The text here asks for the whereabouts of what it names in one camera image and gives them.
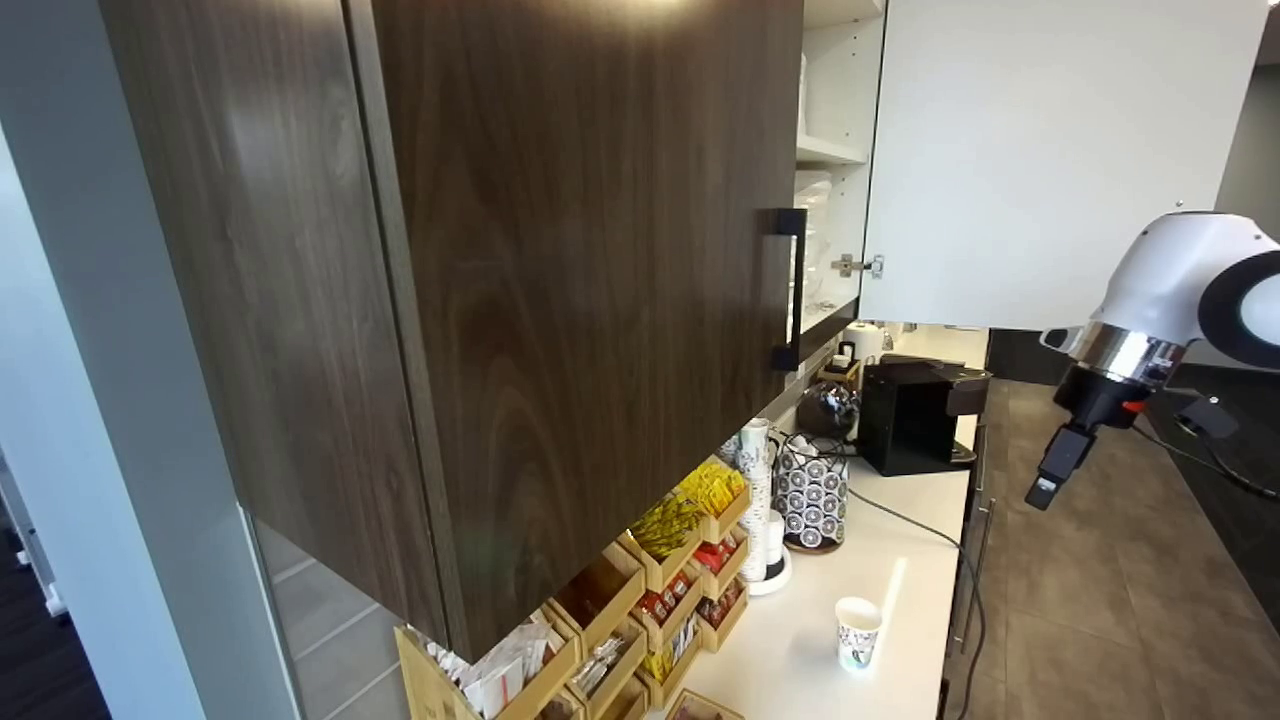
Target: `gray floor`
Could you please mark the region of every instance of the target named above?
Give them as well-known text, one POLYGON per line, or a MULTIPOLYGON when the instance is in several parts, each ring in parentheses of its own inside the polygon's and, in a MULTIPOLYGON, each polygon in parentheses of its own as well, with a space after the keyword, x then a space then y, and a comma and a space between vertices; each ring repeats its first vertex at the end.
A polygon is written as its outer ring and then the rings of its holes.
POLYGON ((1053 386, 991 386, 990 643, 967 716, 1280 716, 1277 629, 1162 446, 1110 432, 1053 513, 1019 503, 1056 423, 1053 386))

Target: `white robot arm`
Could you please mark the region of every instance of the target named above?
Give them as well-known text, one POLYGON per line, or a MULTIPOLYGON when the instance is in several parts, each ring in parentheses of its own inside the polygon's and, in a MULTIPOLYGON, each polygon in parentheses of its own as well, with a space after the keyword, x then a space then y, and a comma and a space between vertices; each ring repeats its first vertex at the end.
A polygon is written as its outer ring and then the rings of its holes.
POLYGON ((1094 325, 1066 341, 1074 373, 1027 503, 1048 506, 1100 423, 1130 428, 1196 341, 1241 364, 1280 368, 1280 243, 1246 214, 1174 210, 1120 261, 1094 325))

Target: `dark wood grain cabinet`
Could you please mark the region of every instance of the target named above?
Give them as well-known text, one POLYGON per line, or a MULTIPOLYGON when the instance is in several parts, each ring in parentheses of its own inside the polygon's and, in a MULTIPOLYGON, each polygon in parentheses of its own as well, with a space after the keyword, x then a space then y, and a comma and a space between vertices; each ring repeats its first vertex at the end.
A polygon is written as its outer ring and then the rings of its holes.
POLYGON ((799 2, 103 16, 246 503, 446 643, 779 386, 799 2))

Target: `wall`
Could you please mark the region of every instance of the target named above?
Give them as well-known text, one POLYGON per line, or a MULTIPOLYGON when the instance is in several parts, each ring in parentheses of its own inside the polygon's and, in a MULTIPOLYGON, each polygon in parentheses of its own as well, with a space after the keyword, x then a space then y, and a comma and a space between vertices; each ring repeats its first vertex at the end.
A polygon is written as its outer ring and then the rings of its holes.
POLYGON ((268 525, 256 525, 256 535, 303 716, 405 720, 395 614, 268 525))
MULTIPOLYGON (((1252 71, 1217 206, 1252 214, 1280 238, 1280 67, 1252 71)), ((1188 364, 1246 368, 1207 343, 1188 364)))
POLYGON ((287 720, 95 2, 6 2, 0 127, 0 446, 103 701, 122 720, 287 720))

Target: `kitchen counter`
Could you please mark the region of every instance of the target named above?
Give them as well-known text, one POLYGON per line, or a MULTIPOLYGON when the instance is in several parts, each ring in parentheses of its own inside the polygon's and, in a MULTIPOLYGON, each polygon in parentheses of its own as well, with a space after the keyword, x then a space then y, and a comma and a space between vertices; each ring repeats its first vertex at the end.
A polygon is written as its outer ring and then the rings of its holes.
MULTIPOLYGON (((967 472, 875 477, 855 459, 851 488, 960 539, 967 472)), ((794 550, 794 584, 752 601, 725 648, 692 663, 684 686, 748 720, 933 720, 958 554, 947 539, 848 497, 846 542, 830 554, 794 550), (870 670, 836 663, 839 596, 872 596, 887 610, 870 670)))

